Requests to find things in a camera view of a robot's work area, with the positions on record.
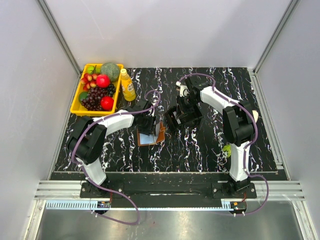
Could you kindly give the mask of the brown leather card holder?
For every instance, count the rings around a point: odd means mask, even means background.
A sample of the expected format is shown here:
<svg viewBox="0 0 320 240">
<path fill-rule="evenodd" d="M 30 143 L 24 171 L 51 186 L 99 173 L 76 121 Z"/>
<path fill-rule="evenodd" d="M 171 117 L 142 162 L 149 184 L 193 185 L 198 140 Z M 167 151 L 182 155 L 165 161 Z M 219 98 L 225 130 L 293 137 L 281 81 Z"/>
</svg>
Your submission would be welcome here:
<svg viewBox="0 0 320 240">
<path fill-rule="evenodd" d="M 152 146 L 159 144 L 165 140 L 166 128 L 162 121 L 155 125 L 156 134 L 146 135 L 142 134 L 137 130 L 137 142 L 139 147 Z"/>
</svg>

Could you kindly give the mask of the black plastic card box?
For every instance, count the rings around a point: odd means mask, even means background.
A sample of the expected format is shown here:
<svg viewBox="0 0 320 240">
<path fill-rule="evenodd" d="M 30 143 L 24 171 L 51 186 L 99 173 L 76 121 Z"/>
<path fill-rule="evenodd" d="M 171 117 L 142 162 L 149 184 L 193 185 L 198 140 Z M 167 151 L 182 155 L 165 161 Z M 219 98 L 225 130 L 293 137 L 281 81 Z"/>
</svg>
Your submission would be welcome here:
<svg viewBox="0 0 320 240">
<path fill-rule="evenodd" d="M 184 111 L 179 105 L 175 105 L 164 114 L 167 126 L 171 132 L 187 127 L 198 126 L 203 117 L 197 106 L 193 106 L 187 109 L 187 111 Z"/>
</svg>

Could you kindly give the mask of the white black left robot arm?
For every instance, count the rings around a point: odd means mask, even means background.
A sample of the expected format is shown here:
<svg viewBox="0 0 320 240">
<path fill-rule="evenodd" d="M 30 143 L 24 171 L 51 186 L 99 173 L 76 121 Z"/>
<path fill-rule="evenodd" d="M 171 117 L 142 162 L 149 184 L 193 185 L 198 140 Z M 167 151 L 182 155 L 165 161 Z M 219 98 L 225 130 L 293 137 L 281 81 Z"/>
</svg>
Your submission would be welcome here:
<svg viewBox="0 0 320 240">
<path fill-rule="evenodd" d="M 109 186 L 107 176 L 100 163 L 105 138 L 119 130 L 136 126 L 147 135 L 156 133 L 156 117 L 149 115 L 155 106 L 148 100 L 140 100 L 136 104 L 121 109 L 114 114 L 103 117 L 81 117 L 66 143 L 72 161 L 84 169 L 91 185 L 91 192 L 98 198 L 107 195 Z"/>
</svg>

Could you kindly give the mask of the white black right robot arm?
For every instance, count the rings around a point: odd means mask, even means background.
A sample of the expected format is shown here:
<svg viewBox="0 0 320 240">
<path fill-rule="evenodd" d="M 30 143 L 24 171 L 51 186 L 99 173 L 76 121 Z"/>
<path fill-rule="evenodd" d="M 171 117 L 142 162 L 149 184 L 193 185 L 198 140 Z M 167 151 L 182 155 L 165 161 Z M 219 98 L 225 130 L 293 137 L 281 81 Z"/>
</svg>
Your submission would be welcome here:
<svg viewBox="0 0 320 240">
<path fill-rule="evenodd" d="M 222 114 L 223 134 L 231 148 L 231 166 L 229 175 L 233 182 L 227 186 L 228 194 L 239 198 L 246 191 L 242 181 L 249 177 L 249 150 L 258 137 L 258 118 L 250 103 L 238 101 L 217 90 L 215 81 L 192 79 L 193 76 L 203 76 L 203 73 L 191 73 L 176 82 L 179 90 L 174 120 L 180 127 L 191 127 L 198 124 L 202 116 L 198 108 L 204 103 Z"/>
</svg>

